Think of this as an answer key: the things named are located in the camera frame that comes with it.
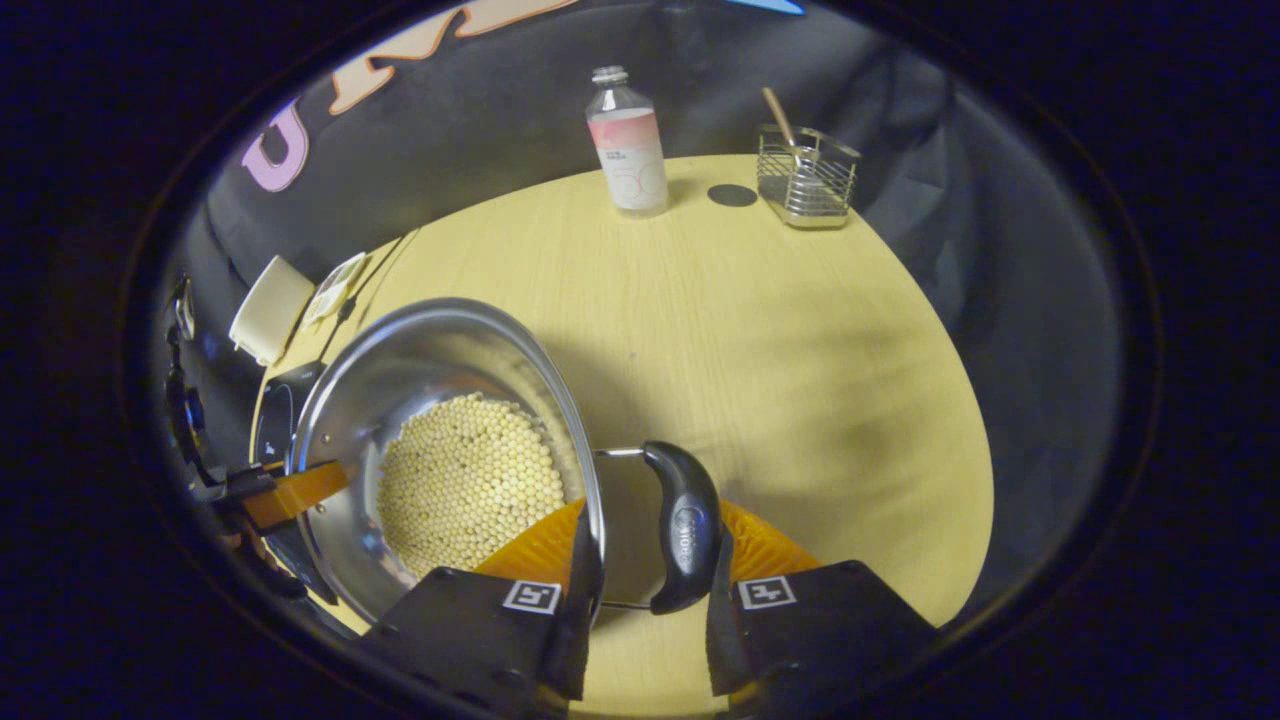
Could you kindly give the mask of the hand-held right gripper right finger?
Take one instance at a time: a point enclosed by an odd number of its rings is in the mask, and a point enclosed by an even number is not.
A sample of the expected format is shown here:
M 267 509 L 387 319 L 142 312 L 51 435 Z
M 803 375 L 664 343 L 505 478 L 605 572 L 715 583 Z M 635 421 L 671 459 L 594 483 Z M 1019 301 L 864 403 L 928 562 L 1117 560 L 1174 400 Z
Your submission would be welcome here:
M 707 662 L 732 716 L 822 716 L 858 703 L 928 651 L 938 628 L 858 560 L 823 564 L 722 502 Z

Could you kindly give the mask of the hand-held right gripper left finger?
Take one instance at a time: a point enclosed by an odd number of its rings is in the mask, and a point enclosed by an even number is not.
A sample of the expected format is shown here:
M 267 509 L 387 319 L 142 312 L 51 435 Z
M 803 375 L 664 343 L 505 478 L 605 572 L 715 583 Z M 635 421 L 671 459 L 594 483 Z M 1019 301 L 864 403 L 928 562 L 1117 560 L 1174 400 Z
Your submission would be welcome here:
M 602 560 L 584 501 L 475 571 L 435 568 L 361 641 L 421 687 L 499 716 L 564 716 L 582 698 Z

